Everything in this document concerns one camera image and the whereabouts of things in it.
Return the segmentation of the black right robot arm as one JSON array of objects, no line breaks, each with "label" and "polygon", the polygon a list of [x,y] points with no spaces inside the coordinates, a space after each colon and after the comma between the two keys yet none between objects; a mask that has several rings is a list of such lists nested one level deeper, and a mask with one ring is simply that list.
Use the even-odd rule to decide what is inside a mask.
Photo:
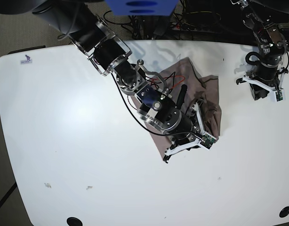
[{"label": "black right robot arm", "polygon": [[187,86],[182,85],[177,101],[172,100],[164,78],[160,77],[163,87],[154,89],[148,78],[156,72],[148,71],[142,60],[130,64],[130,48],[89,10],[85,1],[0,0],[0,14],[26,12],[32,12],[59,30],[63,37],[69,37],[100,74],[112,75],[119,91],[126,90],[129,95],[138,97],[141,121],[154,127],[155,135],[171,139],[171,146],[165,150],[167,156],[207,146],[208,135],[203,128],[198,104],[193,105],[190,115],[181,110]]}]

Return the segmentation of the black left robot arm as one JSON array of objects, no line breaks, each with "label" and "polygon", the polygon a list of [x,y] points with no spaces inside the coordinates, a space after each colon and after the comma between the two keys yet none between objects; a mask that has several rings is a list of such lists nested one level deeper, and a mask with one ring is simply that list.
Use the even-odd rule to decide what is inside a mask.
[{"label": "black left robot arm", "polygon": [[259,49],[245,56],[246,63],[253,69],[236,83],[248,83],[254,100],[267,96],[274,102],[284,100],[282,83],[289,71],[279,64],[288,53],[288,43],[275,18],[279,14],[289,15],[289,0],[233,0],[231,3],[240,6],[243,23],[252,30]]}]

